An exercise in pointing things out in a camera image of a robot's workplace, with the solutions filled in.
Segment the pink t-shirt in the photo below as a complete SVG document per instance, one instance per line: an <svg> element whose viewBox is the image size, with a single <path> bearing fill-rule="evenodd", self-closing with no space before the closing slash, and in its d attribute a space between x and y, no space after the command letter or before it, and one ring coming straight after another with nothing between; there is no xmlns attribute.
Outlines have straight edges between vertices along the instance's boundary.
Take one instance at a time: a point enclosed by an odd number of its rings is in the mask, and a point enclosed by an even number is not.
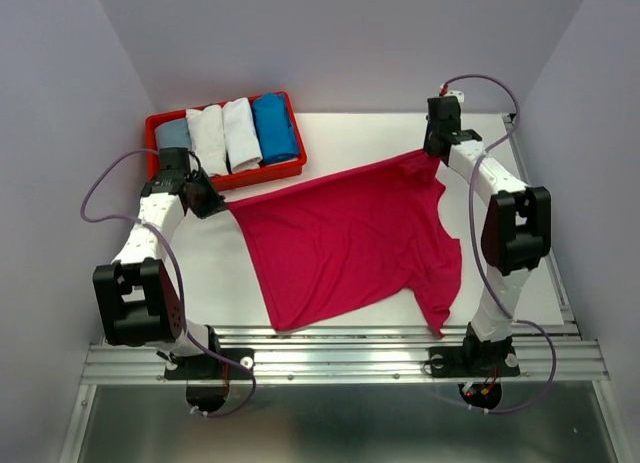
<svg viewBox="0 0 640 463"><path fill-rule="evenodd" d="M463 263L439 216L439 166L416 150L231 203L271 326L297 330L407 289L439 334Z"/></svg>

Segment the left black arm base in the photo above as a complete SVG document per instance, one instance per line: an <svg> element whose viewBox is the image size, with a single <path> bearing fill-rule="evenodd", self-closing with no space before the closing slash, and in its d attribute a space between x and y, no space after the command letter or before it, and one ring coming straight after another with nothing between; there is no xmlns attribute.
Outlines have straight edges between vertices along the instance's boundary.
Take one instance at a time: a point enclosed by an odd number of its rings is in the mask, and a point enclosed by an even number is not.
<svg viewBox="0 0 640 463"><path fill-rule="evenodd" d="M251 369L253 363L242 364L243 359L254 360L255 352L250 348L222 348L220 354ZM213 381L213 380L249 380L249 375L241 369L229 366L216 358L199 354L190 357L168 356L157 351L156 355L164 360L164 378L169 381Z"/></svg>

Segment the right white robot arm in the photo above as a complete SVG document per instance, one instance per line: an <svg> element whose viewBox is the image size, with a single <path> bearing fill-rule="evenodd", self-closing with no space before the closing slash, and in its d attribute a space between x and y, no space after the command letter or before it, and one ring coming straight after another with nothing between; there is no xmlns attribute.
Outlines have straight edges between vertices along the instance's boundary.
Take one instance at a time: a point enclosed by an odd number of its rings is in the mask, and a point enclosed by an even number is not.
<svg viewBox="0 0 640 463"><path fill-rule="evenodd" d="M495 158L472 129L464 130L454 95L427 100L424 151L469 184L472 252L484 284L460 349L463 367L482 373L506 351L523 287L551 246L551 195L531 187Z"/></svg>

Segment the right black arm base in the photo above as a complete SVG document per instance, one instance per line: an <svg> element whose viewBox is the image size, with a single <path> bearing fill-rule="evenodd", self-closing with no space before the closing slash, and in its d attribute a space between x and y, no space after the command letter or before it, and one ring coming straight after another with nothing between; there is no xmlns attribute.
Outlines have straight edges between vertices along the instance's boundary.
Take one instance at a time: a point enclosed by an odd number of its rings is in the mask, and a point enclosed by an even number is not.
<svg viewBox="0 0 640 463"><path fill-rule="evenodd" d="M517 377L520 367L512 338L481 341L466 335L459 346L433 346L422 370L434 378L471 381L485 377Z"/></svg>

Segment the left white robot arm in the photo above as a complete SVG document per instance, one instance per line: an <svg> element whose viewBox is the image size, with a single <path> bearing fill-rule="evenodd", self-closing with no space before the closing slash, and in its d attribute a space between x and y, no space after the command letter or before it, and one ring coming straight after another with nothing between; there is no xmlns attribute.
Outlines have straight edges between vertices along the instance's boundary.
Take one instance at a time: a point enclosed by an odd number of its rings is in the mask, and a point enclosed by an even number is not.
<svg viewBox="0 0 640 463"><path fill-rule="evenodd" d="M186 317L185 289L171 239L187 214L206 219L227 209L199 158L176 147L156 153L159 169L141 191L127 240L112 262L95 268L94 291L106 341L188 358L199 376L215 375L223 354L213 328Z"/></svg>

